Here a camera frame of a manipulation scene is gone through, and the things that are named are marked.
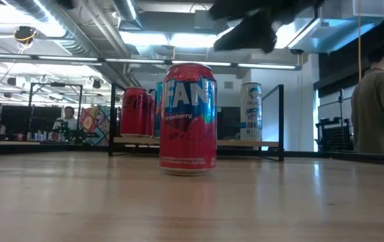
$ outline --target colorful artwork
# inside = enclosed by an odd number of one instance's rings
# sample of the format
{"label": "colorful artwork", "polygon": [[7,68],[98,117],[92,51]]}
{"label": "colorful artwork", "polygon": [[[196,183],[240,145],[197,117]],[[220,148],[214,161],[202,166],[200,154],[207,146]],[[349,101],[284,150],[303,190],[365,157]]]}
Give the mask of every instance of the colorful artwork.
{"label": "colorful artwork", "polygon": [[95,146],[108,146],[110,136],[110,107],[100,106],[83,108],[79,123],[86,132],[94,132],[99,137],[90,138],[90,144]]}

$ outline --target soda can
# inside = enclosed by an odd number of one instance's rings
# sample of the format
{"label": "soda can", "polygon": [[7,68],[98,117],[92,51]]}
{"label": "soda can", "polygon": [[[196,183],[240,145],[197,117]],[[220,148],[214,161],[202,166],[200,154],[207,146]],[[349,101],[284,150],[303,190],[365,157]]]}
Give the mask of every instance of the soda can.
{"label": "soda can", "polygon": [[120,134],[123,137],[147,136],[148,95],[140,87],[126,88],[122,102]]}
{"label": "soda can", "polygon": [[241,85],[241,140],[262,140],[262,86]]}
{"label": "soda can", "polygon": [[200,175],[215,167],[217,83],[194,63],[174,65],[163,81],[160,167],[175,175]]}
{"label": "soda can", "polygon": [[160,138],[161,117],[162,117],[162,91],[163,82],[156,83],[156,95],[155,95],[155,120],[154,120],[154,137]]}
{"label": "soda can", "polygon": [[147,94],[148,108],[147,108],[147,136],[152,137],[154,133],[154,99],[151,94]]}

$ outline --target man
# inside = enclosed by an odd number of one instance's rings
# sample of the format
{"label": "man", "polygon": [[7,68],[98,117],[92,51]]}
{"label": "man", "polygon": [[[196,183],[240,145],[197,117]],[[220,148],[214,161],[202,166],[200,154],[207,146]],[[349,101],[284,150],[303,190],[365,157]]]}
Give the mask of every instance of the man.
{"label": "man", "polygon": [[57,118],[52,129],[54,130],[54,129],[60,128],[62,122],[67,122],[70,130],[76,130],[77,120],[73,116],[74,113],[75,113],[74,109],[71,106],[67,106],[65,108],[65,117]]}
{"label": "man", "polygon": [[352,94],[354,149],[384,155],[384,44],[368,59],[371,68]]}

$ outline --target beige sweater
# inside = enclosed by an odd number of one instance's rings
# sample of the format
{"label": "beige sweater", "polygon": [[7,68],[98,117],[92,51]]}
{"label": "beige sweater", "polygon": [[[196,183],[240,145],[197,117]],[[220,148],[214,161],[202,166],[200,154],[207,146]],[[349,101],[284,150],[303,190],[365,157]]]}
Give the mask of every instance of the beige sweater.
{"label": "beige sweater", "polygon": [[384,70],[370,69],[352,94],[354,149],[384,155]]}

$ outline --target red soda can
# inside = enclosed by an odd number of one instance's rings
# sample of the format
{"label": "red soda can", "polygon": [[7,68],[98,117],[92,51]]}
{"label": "red soda can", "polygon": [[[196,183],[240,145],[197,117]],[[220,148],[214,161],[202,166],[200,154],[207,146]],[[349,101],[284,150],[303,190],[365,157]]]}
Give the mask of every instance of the red soda can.
{"label": "red soda can", "polygon": [[204,65],[169,68],[163,81],[160,167],[170,174],[199,175],[215,167],[217,83]]}
{"label": "red soda can", "polygon": [[148,108],[147,108],[147,136],[152,137],[154,134],[154,99],[153,97],[148,93]]}
{"label": "red soda can", "polygon": [[122,102],[120,134],[123,137],[147,136],[148,97],[145,89],[126,88]]}

